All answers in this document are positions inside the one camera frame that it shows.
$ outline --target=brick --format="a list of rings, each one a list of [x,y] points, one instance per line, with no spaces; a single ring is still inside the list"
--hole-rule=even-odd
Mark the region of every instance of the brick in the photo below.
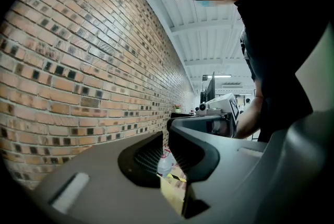
[[[81,7],[78,4],[76,4],[74,1],[67,2],[66,6],[69,7],[71,10],[73,10],[76,13],[79,13],[82,10]]]
[[[18,137],[18,141],[21,143],[38,144],[38,140],[34,134],[18,132],[16,135]]]
[[[8,127],[29,133],[47,134],[45,125],[26,122],[19,119],[9,119]]]
[[[79,118],[79,126],[97,126],[97,119]]]
[[[99,126],[123,125],[124,119],[102,119],[99,121]]]
[[[79,138],[79,145],[95,144],[96,142],[97,142],[96,137],[81,137],[81,138]]]
[[[69,80],[64,80],[61,78],[55,78],[53,80],[53,87],[58,88],[58,89],[62,89],[62,90],[66,90],[66,91],[73,91],[74,88],[74,83],[69,81]]]
[[[0,112],[9,114],[9,115],[14,115],[15,114],[15,106],[3,101],[0,101]]]
[[[73,58],[72,56],[69,56],[67,54],[64,54],[61,63],[76,69],[80,69],[81,66],[80,60]]]
[[[60,101],[60,102],[65,102],[65,103],[70,103],[70,104],[79,104],[79,101],[80,101],[79,95],[61,92],[61,91],[46,88],[46,87],[40,88],[39,95],[46,99],[51,99],[53,101]]]
[[[130,137],[130,136],[134,136],[136,134],[135,130],[130,130],[130,131],[125,131],[123,132],[124,137]]]
[[[107,110],[91,109],[85,107],[72,107],[71,114],[77,116],[89,116],[89,117],[107,117]]]
[[[75,46],[78,46],[79,48],[82,48],[83,50],[86,50],[89,47],[88,42],[75,35],[72,36],[71,43],[74,44]]]
[[[56,136],[68,136],[68,128],[62,127],[62,126],[49,126],[49,132],[50,135],[56,135]]]
[[[41,0],[42,2],[47,3],[49,6],[54,7],[57,5],[58,1],[57,0]]]
[[[29,20],[33,22],[39,22],[40,19],[43,17],[42,14],[31,8],[27,10],[24,16],[26,16]]]
[[[122,110],[111,110],[108,113],[108,117],[123,117],[124,111]]]
[[[40,156],[25,156],[25,162],[28,164],[43,164],[43,160]]]
[[[69,106],[62,103],[52,102],[50,104],[50,111],[53,113],[69,114]]]
[[[115,133],[121,131],[120,126],[109,126],[105,129],[106,133]]]
[[[79,120],[76,117],[66,117],[60,115],[53,116],[55,125],[58,126],[78,126]]]
[[[52,155],[70,155],[71,149],[68,147],[51,148],[51,154]]]
[[[5,85],[0,85],[0,97],[7,98],[8,96],[8,88]]]
[[[127,110],[128,105],[121,102],[101,101],[100,108]]]
[[[23,163],[24,159],[22,155],[19,154],[13,154],[9,151],[3,150],[3,152],[5,152],[6,154],[2,155],[5,159],[13,161],[13,162],[17,162],[17,163]]]
[[[25,55],[25,58],[23,60],[25,63],[28,63],[32,66],[36,66],[39,68],[43,67],[44,60],[34,54],[28,53]]]
[[[103,82],[100,80],[97,80],[90,76],[85,76],[82,81],[85,85],[95,87],[95,88],[102,88]]]
[[[89,149],[89,147],[75,147],[71,149],[71,153],[73,155],[78,155],[87,149]]]
[[[15,62],[13,59],[7,57],[7,56],[4,56],[2,54],[0,54],[0,66],[7,69],[7,70],[10,70],[10,71],[13,71],[14,67],[15,67]]]
[[[118,94],[111,94],[110,99],[112,101],[125,101],[123,95],[118,95]]]
[[[4,138],[0,138],[0,148],[6,150],[12,150],[10,141]]]
[[[37,95],[37,93],[39,92],[39,85],[26,79],[21,79],[17,88],[18,90],[35,95]]]
[[[87,97],[81,98],[81,106],[98,107],[100,100]]]
[[[19,80],[16,75],[0,70],[0,82],[11,87],[17,87]]]
[[[35,115],[36,121],[42,124],[51,124],[53,125],[54,118],[53,115],[47,113],[36,113]]]
[[[70,20],[68,20],[65,16],[61,15],[60,13],[54,13],[52,19],[64,27],[68,27],[71,23]]]
[[[12,102],[19,103],[25,106],[33,107],[40,110],[47,109],[47,101],[36,96],[28,95],[16,90],[12,90],[9,94],[9,99]]]
[[[55,35],[53,35],[51,32],[46,31],[46,30],[42,30],[39,35],[38,38],[44,42],[46,42],[49,45],[54,45],[57,41],[57,37]]]
[[[35,120],[35,113],[32,109],[16,106],[15,116],[18,118],[26,119],[26,120]]]

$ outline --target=dark brick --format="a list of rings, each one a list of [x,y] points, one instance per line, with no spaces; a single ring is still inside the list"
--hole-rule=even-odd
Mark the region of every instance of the dark brick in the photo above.
[[[35,80],[38,80],[39,77],[40,77],[40,72],[34,70],[33,73],[32,73],[32,78],[35,79]]]
[[[14,176],[19,180],[22,179],[22,175],[19,172],[14,172]]]
[[[13,55],[13,56],[15,56],[18,49],[19,48],[17,46],[12,46],[11,50],[10,50],[10,54]]]
[[[58,163],[58,158],[56,157],[51,157],[50,160],[51,160],[51,163]]]
[[[75,71],[69,71],[67,77],[70,78],[70,79],[74,79],[75,78],[75,75],[76,75],[76,72]]]
[[[56,71],[54,72],[57,75],[63,75],[64,68],[62,66],[57,65]]]
[[[36,147],[30,147],[30,152],[31,152],[33,155],[37,154],[37,149],[36,149]]]
[[[94,134],[94,128],[88,128],[87,135],[93,135],[93,134]]]
[[[53,27],[51,28],[52,32],[57,32],[57,30],[59,29],[58,25],[53,25]]]
[[[97,90],[95,92],[95,97],[97,97],[97,98],[102,98],[102,95],[103,95],[103,92],[101,90]]]
[[[41,22],[41,26],[46,26],[49,23],[49,20],[43,19]]]
[[[99,107],[100,100],[98,99],[92,99],[92,98],[81,98],[81,106],[87,106],[87,107]]]
[[[71,145],[71,139],[70,138],[64,138],[63,142],[64,142],[64,145]]]
[[[1,128],[1,135],[4,137],[4,138],[7,138],[8,135],[7,135],[7,130],[5,128]]]
[[[50,67],[51,67],[51,64],[52,64],[52,63],[47,62],[46,65],[45,65],[44,70],[49,71],[49,70],[50,70]]]
[[[53,145],[60,145],[61,142],[60,142],[59,138],[52,138],[52,144]]]
[[[89,88],[83,87],[81,90],[81,94],[88,95],[88,93],[89,93]]]
[[[15,151],[22,152],[22,148],[19,144],[15,144]]]

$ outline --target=wall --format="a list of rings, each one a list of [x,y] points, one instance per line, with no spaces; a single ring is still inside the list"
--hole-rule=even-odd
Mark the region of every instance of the wall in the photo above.
[[[17,0],[0,31],[2,156],[29,188],[94,144],[166,134],[193,103],[145,0]]]

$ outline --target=ceiling light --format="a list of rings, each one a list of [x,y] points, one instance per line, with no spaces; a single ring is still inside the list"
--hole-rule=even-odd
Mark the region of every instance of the ceiling light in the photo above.
[[[231,77],[231,75],[221,75],[221,76],[214,76],[215,78],[223,78],[223,77]]]

